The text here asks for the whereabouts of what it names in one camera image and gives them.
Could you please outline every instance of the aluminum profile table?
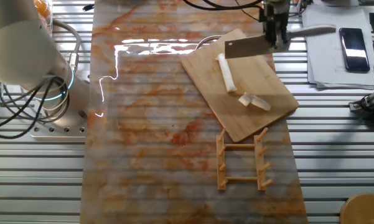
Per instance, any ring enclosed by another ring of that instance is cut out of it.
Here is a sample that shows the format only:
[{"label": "aluminum profile table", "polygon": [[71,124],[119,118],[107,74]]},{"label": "aluminum profile table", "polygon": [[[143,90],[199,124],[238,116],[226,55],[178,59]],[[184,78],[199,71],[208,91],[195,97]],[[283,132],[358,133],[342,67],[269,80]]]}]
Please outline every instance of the aluminum profile table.
[{"label": "aluminum profile table", "polygon": [[[93,1],[54,1],[54,18],[69,23],[82,37],[78,75],[89,78]],[[289,18],[288,29],[302,26]],[[54,29],[54,41],[68,57],[75,38]],[[364,125],[347,103],[371,93],[367,90],[318,90],[307,82],[304,38],[294,39],[288,52],[274,54],[278,76],[300,103],[288,126],[310,223],[338,223],[349,197],[374,193],[374,125]],[[12,94],[20,94],[13,87]],[[0,108],[0,120],[10,113]],[[26,127],[12,121],[0,133]],[[38,141],[27,134],[0,139],[0,223],[78,223],[82,190],[84,142]]]}]

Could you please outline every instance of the wooden round lid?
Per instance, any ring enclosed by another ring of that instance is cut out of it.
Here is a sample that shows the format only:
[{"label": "wooden round lid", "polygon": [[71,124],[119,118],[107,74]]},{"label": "wooden round lid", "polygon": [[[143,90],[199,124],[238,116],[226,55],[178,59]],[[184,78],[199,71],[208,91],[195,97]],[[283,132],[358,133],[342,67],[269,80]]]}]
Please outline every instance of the wooden round lid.
[{"label": "wooden round lid", "polygon": [[340,211],[340,224],[374,223],[374,194],[349,198]]}]

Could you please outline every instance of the marble surface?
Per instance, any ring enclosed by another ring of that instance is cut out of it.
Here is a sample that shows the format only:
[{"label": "marble surface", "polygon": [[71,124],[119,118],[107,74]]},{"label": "marble surface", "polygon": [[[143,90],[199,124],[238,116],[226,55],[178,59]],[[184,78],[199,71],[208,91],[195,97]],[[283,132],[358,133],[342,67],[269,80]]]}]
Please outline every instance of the marble surface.
[{"label": "marble surface", "polygon": [[[179,57],[237,27],[262,31],[241,11],[181,0],[96,1],[81,223],[307,223],[285,121],[264,139],[274,184],[217,190],[222,127]],[[253,152],[226,152],[226,163],[228,175],[255,176]]]}]

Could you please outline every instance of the wooden cutting board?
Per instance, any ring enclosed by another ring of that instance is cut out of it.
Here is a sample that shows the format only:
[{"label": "wooden cutting board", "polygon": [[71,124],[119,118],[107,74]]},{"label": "wooden cutting board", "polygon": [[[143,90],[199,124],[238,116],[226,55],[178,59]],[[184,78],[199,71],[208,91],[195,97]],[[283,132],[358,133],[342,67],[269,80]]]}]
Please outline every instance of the wooden cutting board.
[{"label": "wooden cutting board", "polygon": [[[299,103],[263,56],[228,59],[237,91],[227,93],[217,55],[224,53],[226,40],[244,38],[233,30],[216,42],[181,57],[181,63],[234,142],[251,136],[297,109]],[[244,92],[254,94],[271,105],[269,111],[238,99]]]}]

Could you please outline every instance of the black phone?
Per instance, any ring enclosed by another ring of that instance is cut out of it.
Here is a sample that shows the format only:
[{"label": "black phone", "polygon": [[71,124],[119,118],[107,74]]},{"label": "black phone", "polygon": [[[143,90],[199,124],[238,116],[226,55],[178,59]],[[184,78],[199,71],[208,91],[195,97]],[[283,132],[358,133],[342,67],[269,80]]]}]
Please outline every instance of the black phone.
[{"label": "black phone", "polygon": [[340,28],[340,39],[347,71],[369,71],[369,61],[361,29]]}]

